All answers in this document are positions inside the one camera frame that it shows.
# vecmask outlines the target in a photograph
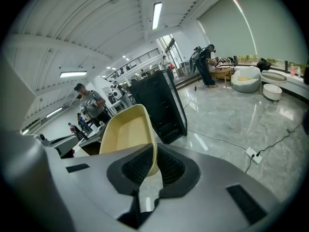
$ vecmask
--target roller shade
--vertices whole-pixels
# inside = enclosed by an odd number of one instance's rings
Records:
[[[254,55],[247,24],[233,0],[221,0],[199,18],[216,56]]]
[[[302,31],[281,0],[237,1],[250,25],[259,57],[307,63],[308,49]]]

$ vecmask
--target white armchair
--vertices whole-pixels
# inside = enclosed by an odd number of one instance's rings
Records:
[[[231,77],[231,85],[234,90],[242,93],[253,93],[261,84],[260,69],[250,66],[236,71]]]

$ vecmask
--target round table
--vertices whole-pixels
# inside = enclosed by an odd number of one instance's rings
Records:
[[[263,86],[263,94],[274,101],[278,101],[282,94],[282,89],[280,88],[281,83],[285,83],[287,78],[284,75],[276,72],[262,72],[261,73],[261,92],[262,92],[262,81],[268,84]]]
[[[280,100],[282,89],[279,86],[267,83],[263,86],[263,94],[267,98],[276,102],[277,100]]]

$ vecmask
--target cap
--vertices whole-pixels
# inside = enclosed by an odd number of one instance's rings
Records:
[[[79,90],[81,90],[82,87],[84,87],[84,85],[81,84],[81,83],[78,83],[78,84],[74,87],[74,90],[75,90],[75,91],[79,91]]]

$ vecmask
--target fluorescent light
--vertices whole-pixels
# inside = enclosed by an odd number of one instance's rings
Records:
[[[27,134],[29,132],[29,129],[25,130],[22,134]]]
[[[69,76],[79,76],[79,75],[86,75],[87,72],[61,72],[60,77],[69,77]]]
[[[154,16],[153,16],[153,30],[158,27],[162,3],[158,2],[154,4]]]
[[[50,113],[49,115],[47,115],[46,117],[50,117],[51,115],[55,114],[56,112],[59,112],[62,109],[62,107],[58,108],[57,110],[53,111],[52,113]]]
[[[239,3],[237,2],[237,0],[233,0],[233,1],[234,1],[234,3],[237,5],[237,7],[239,8],[240,12],[242,12],[242,9],[241,9]]]

